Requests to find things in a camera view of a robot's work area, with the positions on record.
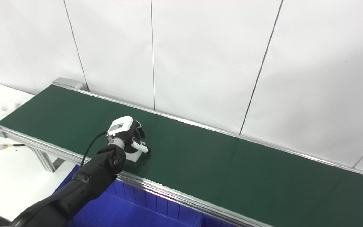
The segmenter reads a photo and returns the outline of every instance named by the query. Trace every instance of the display screen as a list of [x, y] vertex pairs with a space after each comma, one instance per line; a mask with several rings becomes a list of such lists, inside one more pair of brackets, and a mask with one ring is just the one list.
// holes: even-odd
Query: display screen
[[122, 128], [122, 127], [123, 127], [123, 123], [113, 125], [113, 126], [110, 127], [109, 131], [113, 131], [113, 130], [116, 130], [116, 129], [119, 129], [119, 128]]

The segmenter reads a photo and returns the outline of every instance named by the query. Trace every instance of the white wall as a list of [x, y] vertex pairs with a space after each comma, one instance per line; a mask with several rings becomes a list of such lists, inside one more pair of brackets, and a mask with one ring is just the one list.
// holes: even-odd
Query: white wall
[[36, 94], [58, 77], [85, 83], [62, 0], [0, 0], [0, 84]]
[[279, 5], [153, 0], [156, 110], [239, 133]]
[[66, 0], [91, 92], [154, 108], [149, 0]]
[[283, 3], [242, 134], [353, 166], [363, 155], [363, 0]]
[[1, 84], [76, 79], [363, 169], [363, 0], [284, 0], [256, 86], [280, 0], [65, 3], [0, 0]]

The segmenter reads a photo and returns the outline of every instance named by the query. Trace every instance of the green conveyor belt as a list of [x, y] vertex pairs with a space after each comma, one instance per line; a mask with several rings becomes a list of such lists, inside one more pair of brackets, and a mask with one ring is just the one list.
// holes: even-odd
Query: green conveyor belt
[[0, 125], [83, 155], [124, 115], [152, 150], [132, 174], [275, 227], [363, 227], [361, 174], [73, 90], [51, 85]]

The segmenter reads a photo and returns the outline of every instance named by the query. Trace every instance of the robotic arm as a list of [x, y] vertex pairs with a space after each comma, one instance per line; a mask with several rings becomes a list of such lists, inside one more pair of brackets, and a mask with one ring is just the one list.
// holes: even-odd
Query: robotic arm
[[95, 158], [82, 166], [72, 180], [51, 196], [24, 210], [11, 223], [12, 227], [64, 227], [90, 200], [99, 197], [123, 170], [124, 150], [136, 149], [147, 152], [140, 138], [145, 134], [141, 124], [130, 116], [115, 120], [109, 128], [109, 144], [102, 148]]

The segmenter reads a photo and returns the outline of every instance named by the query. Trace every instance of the blue plastic bin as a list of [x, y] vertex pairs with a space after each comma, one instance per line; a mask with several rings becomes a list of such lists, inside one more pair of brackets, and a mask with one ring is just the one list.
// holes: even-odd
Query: blue plastic bin
[[[59, 190], [79, 169], [75, 166]], [[115, 181], [99, 198], [90, 201], [69, 227], [233, 227], [162, 197]]]

